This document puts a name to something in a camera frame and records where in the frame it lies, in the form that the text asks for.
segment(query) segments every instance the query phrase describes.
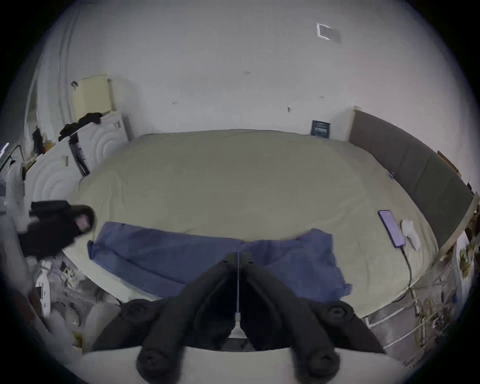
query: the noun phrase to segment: black sign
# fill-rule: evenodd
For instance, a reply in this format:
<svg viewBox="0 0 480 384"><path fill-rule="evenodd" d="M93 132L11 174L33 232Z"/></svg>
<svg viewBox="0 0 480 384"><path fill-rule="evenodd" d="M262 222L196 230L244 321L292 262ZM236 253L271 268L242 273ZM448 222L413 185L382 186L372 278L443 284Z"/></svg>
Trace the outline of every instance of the black sign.
<svg viewBox="0 0 480 384"><path fill-rule="evenodd" d="M312 120L312 131L310 134L312 136L321 136L328 139L330 137L330 123Z"/></svg>

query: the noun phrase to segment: smartphone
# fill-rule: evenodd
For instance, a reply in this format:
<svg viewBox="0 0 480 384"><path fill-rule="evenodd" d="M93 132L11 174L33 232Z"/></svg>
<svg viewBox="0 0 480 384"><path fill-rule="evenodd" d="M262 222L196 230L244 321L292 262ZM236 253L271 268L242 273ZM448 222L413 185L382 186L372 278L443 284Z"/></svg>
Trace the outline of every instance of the smartphone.
<svg viewBox="0 0 480 384"><path fill-rule="evenodd" d="M395 221L395 218L390 211L378 211L378 215L382 220L385 229L390 236L390 240L393 243L395 248L399 248L402 245L405 245L405 238L403 237L403 233L400 231L398 224Z"/></svg>

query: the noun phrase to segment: bed frame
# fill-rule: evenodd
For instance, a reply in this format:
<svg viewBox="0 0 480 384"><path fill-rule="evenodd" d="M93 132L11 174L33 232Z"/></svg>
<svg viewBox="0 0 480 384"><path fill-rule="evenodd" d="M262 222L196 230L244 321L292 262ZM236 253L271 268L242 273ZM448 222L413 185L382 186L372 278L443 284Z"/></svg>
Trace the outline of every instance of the bed frame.
<svg viewBox="0 0 480 384"><path fill-rule="evenodd" d="M442 258L472 219L479 195L432 149L395 125L353 109L350 143L371 153L430 224Z"/></svg>

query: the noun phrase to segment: air vent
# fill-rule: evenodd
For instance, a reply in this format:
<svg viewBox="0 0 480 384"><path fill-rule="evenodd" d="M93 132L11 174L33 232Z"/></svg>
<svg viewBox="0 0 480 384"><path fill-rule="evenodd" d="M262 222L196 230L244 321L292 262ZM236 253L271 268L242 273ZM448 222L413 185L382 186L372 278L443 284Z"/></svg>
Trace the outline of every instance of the air vent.
<svg viewBox="0 0 480 384"><path fill-rule="evenodd" d="M333 41L340 44L340 31L338 29L330 28L325 24L317 23L317 36L325 40Z"/></svg>

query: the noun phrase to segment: mattress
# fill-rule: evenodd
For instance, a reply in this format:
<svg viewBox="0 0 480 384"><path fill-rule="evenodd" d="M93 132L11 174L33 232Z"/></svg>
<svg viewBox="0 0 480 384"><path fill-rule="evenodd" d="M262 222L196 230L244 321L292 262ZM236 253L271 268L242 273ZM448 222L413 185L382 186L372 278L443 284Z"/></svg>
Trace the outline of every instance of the mattress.
<svg viewBox="0 0 480 384"><path fill-rule="evenodd" d="M65 249L81 271L121 301L154 299L89 260L86 244L106 221L245 241L333 235L344 301L358 316L389 304L408 283L402 253L378 217L412 220L421 248L407 244L417 280L438 246L409 195L368 152L347 142L275 131L142 136L84 178L70 197L91 206L94 230Z"/></svg>

